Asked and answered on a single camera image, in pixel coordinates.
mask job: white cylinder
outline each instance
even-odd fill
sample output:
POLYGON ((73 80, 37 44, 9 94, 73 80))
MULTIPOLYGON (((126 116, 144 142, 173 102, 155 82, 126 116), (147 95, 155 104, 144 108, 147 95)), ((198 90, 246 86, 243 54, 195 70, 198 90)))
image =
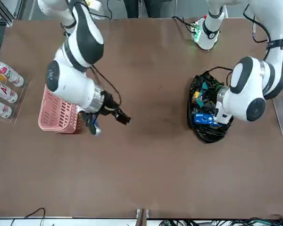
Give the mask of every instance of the white cylinder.
POLYGON ((15 86, 23 86, 23 77, 3 62, 0 62, 0 73, 3 74, 7 78, 7 80, 13 83, 15 86))
POLYGON ((18 100, 18 94, 12 91, 9 87, 3 85, 0 82, 0 97, 7 100, 10 103, 14 103, 18 100))
POLYGON ((11 110, 11 108, 9 106, 7 106, 7 105, 5 105, 5 104, 0 102, 0 116, 2 118, 10 117, 12 112, 13 111, 11 110))

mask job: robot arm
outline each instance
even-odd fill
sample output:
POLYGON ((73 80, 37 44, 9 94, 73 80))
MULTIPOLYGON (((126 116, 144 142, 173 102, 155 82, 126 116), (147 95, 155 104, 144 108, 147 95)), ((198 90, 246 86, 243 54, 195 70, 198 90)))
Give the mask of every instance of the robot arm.
MULTIPOLYGON (((199 21, 194 41, 202 49, 211 49, 224 18, 223 5, 242 1, 208 0, 209 14, 199 21)), ((264 60, 250 56, 241 59, 233 70, 230 87, 217 90, 214 119, 220 123, 228 123, 232 115, 244 121, 257 120, 265 111, 266 100, 283 89, 283 0, 249 0, 249 4, 268 31, 267 54, 264 60)))
POLYGON ((112 114, 126 125, 131 118, 120 109, 111 94, 85 75, 104 52, 103 37, 88 6, 83 0, 72 0, 68 7, 75 21, 74 29, 48 65, 47 87, 55 96, 80 107, 92 133, 96 133, 94 118, 99 114, 112 114))

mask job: person's leg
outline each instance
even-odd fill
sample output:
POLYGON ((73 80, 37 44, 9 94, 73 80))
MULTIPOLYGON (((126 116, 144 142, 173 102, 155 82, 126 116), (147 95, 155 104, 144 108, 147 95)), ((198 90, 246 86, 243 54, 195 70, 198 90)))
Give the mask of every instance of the person's leg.
POLYGON ((138 0, 124 0, 128 18, 138 18, 138 0))
POLYGON ((159 18, 160 17, 160 6, 161 0, 144 0, 148 17, 159 18))

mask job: table surface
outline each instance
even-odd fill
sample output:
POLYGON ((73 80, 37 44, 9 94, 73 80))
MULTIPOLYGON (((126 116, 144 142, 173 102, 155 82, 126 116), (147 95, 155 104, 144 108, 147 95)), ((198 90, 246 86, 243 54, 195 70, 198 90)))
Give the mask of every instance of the table surface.
MULTIPOLYGON (((64 217, 134 217, 138 208, 152 218, 283 215, 283 137, 271 101, 262 119, 235 120, 212 145, 186 123, 196 74, 234 67, 247 55, 263 58, 265 45, 252 40, 251 23, 226 19, 209 52, 172 19, 114 20, 99 28, 106 43, 96 66, 132 117, 127 126, 100 117, 100 137, 38 126, 47 64, 64 41, 59 23, 15 21, 6 29, 0 59, 32 83, 16 124, 0 121, 0 216, 38 207, 64 217)), ((227 72, 212 75, 225 81, 227 72)))

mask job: pink basket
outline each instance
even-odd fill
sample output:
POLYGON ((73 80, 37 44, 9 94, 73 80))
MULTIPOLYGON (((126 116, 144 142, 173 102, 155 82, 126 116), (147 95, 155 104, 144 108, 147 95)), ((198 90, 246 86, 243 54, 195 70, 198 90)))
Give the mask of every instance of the pink basket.
POLYGON ((76 106, 54 96, 45 85, 39 126, 44 131, 74 133, 77 124, 76 106))

